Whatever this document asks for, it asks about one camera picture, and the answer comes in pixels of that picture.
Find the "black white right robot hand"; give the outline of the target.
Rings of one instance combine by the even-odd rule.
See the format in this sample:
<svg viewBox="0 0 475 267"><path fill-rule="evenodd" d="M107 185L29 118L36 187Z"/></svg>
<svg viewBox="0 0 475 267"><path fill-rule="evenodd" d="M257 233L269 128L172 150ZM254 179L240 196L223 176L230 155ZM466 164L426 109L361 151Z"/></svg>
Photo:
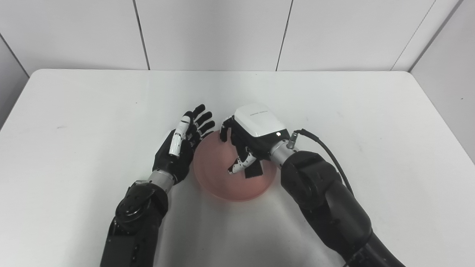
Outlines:
<svg viewBox="0 0 475 267"><path fill-rule="evenodd" d="M262 161L270 161L279 169L294 153L287 148L290 133L264 104L243 105L223 121L219 131L221 142L236 148L237 158L228 168L229 174L244 171L245 178L263 174Z"/></svg>

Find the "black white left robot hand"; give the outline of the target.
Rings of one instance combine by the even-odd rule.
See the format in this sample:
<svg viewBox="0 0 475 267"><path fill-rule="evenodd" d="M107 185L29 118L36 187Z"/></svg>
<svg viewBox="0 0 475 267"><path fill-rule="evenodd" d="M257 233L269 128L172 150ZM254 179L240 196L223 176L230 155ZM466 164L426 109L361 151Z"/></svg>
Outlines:
<svg viewBox="0 0 475 267"><path fill-rule="evenodd" d="M206 111L204 104L185 112L178 126L168 133L156 152L152 171L171 174L174 184L183 181L189 173L197 147L215 127L212 116L212 112Z"/></svg>

